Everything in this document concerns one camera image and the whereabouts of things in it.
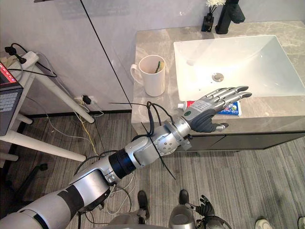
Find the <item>yellow cable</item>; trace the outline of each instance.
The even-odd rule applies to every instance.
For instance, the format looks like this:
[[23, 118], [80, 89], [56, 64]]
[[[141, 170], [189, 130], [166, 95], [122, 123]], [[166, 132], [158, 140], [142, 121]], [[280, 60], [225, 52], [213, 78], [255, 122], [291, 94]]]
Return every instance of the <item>yellow cable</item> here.
[[85, 131], [86, 131], [86, 133], [87, 133], [87, 135], [88, 135], [88, 137], [89, 137], [89, 139], [90, 139], [91, 145], [92, 145], [92, 147], [93, 147], [93, 151], [95, 152], [96, 156], [98, 156], [98, 154], [97, 154], [97, 152], [96, 152], [96, 150], [95, 150], [93, 141], [92, 141], [92, 139], [91, 139], [91, 136], [90, 136], [89, 132], [87, 131], [87, 129], [86, 129], [85, 125], [84, 125], [84, 122], [83, 122], [82, 119], [81, 119], [81, 116], [80, 116], [80, 121], [81, 121], [82, 127], [84, 127], [84, 129], [85, 129]]

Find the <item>toothpaste tube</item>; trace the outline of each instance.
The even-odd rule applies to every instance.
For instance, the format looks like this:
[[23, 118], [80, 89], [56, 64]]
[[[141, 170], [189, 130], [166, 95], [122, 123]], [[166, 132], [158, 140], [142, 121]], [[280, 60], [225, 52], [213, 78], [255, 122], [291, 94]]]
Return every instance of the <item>toothpaste tube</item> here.
[[[178, 104], [178, 108], [183, 109], [184, 111], [186, 108], [190, 107], [195, 101], [185, 101], [183, 104]], [[230, 105], [228, 105], [226, 108], [224, 108], [222, 111], [218, 112], [217, 114], [220, 115], [242, 115], [242, 110], [240, 107], [240, 102], [234, 102]]]

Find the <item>baseboard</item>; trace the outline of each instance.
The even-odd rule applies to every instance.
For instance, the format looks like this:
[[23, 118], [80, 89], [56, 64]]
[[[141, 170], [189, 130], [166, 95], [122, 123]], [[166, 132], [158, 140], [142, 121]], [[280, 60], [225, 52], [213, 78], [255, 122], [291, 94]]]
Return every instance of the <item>baseboard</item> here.
[[[117, 113], [131, 113], [131, 110], [112, 110], [112, 111], [103, 111], [104, 114], [117, 114]], [[90, 115], [100, 115], [99, 111], [90, 111]], [[60, 117], [60, 116], [72, 116], [75, 115], [74, 112], [65, 112], [65, 113], [51, 113], [48, 114], [49, 117]], [[46, 114], [30, 114], [26, 115], [28, 118], [45, 118]]]

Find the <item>floor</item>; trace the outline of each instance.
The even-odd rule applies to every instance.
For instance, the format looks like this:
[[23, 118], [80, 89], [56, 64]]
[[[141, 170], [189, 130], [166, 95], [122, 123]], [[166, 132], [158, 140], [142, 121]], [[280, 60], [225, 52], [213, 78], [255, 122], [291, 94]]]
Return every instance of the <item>floor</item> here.
[[[74, 116], [52, 117], [51, 121], [69, 135], [87, 137]], [[136, 135], [130, 123], [130, 113], [105, 114], [96, 118], [105, 150], [121, 149], [130, 142]], [[88, 123], [85, 126], [92, 134], [97, 151], [102, 152], [96, 126]], [[24, 134], [83, 155], [93, 155], [87, 141], [57, 133], [47, 118], [36, 118], [32, 125], [26, 127]], [[33, 200], [66, 187], [79, 165], [77, 161], [21, 146], [17, 154], [20, 159], [11, 164], [7, 176], [15, 188], [21, 185], [34, 166], [41, 163], [48, 163], [49, 166], [48, 170], [38, 172], [24, 200]], [[163, 159], [177, 180], [169, 175], [160, 160], [134, 172], [137, 183], [131, 194], [132, 211], [138, 208], [137, 192], [145, 190], [151, 212], [148, 224], [168, 225], [181, 188], [189, 191], [190, 202], [196, 205], [199, 204], [200, 195], [206, 195], [216, 214], [235, 229], [254, 228], [259, 216], [265, 216], [275, 229], [295, 229], [298, 217], [305, 215], [304, 137], [262, 151], [180, 152]], [[121, 185], [127, 184], [130, 178], [129, 175]], [[110, 198], [109, 209], [117, 209], [124, 198], [123, 192]], [[122, 212], [128, 209], [129, 202], [126, 201]], [[92, 213], [95, 222], [109, 222], [113, 218], [104, 209], [96, 208]], [[77, 217], [72, 219], [67, 228], [77, 228]], [[81, 228], [89, 229], [93, 225], [83, 216]]]

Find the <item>white wall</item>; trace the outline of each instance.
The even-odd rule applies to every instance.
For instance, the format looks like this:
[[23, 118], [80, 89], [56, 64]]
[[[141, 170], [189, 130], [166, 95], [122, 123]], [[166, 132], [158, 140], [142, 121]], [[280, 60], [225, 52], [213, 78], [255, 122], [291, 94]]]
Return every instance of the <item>white wall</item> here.
[[[94, 26], [110, 56], [127, 95], [132, 99], [133, 79], [129, 67], [134, 61], [136, 32], [170, 27], [201, 25], [207, 13], [204, 0], [83, 0]], [[240, 0], [246, 21], [305, 20], [305, 0]], [[215, 16], [215, 23], [221, 9]], [[12, 17], [12, 12], [19, 17]], [[98, 99], [104, 110], [129, 109], [126, 98], [93, 33], [79, 0], [2, 0], [0, 6], [0, 48], [11, 42], [43, 52], [74, 95]], [[70, 111], [35, 83], [30, 96], [48, 112]], [[41, 114], [26, 103], [27, 114]]]

